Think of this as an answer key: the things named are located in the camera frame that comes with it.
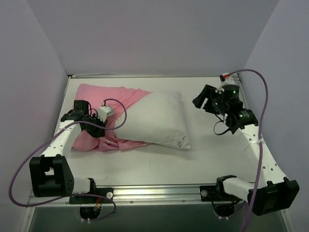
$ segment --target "white wall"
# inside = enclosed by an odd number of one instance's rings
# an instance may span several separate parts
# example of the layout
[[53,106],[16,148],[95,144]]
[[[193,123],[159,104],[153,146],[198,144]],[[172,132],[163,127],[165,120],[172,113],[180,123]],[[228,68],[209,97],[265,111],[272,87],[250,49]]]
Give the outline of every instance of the white wall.
[[[263,135],[278,164],[300,185],[291,212],[297,231],[308,231],[309,1],[279,1],[245,67],[267,79]],[[260,114],[263,83],[254,74],[242,76],[249,105]]]
[[278,0],[28,0],[69,74],[243,67]]
[[[0,1],[0,231],[18,231],[24,209],[8,198],[11,177],[35,147],[52,135],[67,75],[25,0]],[[14,196],[26,203],[28,165]]]

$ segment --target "white work surface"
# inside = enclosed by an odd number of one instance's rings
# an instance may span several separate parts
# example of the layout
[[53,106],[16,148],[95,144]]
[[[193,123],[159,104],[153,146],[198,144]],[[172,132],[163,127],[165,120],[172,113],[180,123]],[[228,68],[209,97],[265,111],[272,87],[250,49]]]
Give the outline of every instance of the white work surface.
[[[192,104],[206,84],[220,85],[218,77],[70,79],[60,117],[71,109],[80,84],[147,91],[181,90],[191,149],[149,145],[128,151],[71,150],[68,162],[75,177],[94,178],[101,186],[208,184],[228,174],[254,182],[257,167],[250,162],[238,140],[230,132],[215,135],[213,126],[218,119]],[[220,124],[217,132],[225,130]]]

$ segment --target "folded cloth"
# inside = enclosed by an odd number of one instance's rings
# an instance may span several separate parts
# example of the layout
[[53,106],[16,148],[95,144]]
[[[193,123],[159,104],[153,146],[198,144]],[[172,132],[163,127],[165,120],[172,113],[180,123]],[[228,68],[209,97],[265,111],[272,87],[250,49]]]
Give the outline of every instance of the folded cloth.
[[[141,89],[125,87],[99,87],[81,84],[76,92],[75,100],[85,100],[91,104],[93,109],[98,109],[102,101],[107,98],[115,98],[123,103],[126,109],[130,108],[150,92]],[[116,119],[124,112],[122,106],[115,101],[107,101],[106,105],[114,109],[114,114],[107,119],[107,128],[115,126]],[[115,137],[113,130],[106,130],[105,136],[93,138],[86,131],[83,131],[75,140],[73,148],[79,151],[90,151],[98,148],[101,151],[127,150],[140,146],[146,146],[148,143],[128,141]]]

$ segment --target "white pillow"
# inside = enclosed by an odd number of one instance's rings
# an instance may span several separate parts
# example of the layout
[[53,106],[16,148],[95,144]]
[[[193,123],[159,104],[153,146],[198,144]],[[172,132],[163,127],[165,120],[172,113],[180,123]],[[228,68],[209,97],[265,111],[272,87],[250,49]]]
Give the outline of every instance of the white pillow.
[[[115,123],[124,120],[123,113]],[[190,149],[180,91],[148,94],[127,110],[126,123],[115,130],[120,139]]]

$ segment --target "pink fabric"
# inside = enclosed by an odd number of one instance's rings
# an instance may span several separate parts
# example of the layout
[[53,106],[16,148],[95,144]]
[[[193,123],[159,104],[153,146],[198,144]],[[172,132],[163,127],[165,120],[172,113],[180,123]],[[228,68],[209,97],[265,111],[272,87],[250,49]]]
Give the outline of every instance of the pink fabric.
[[[91,107],[98,109],[102,101],[107,98],[115,98],[121,101],[126,109],[130,108],[150,92],[125,88],[125,87],[99,87],[81,84],[76,93],[76,100],[85,100],[90,102]],[[116,119],[124,112],[123,108],[115,101],[107,101],[106,104],[114,109],[114,114],[108,117],[106,127],[114,127]],[[110,150],[127,150],[139,146],[148,145],[144,142],[134,142],[123,139],[118,139],[114,135],[113,130],[106,130],[105,136],[100,138],[93,138],[86,131],[83,131],[75,140],[73,148],[79,151],[89,151],[98,148],[101,151]]]

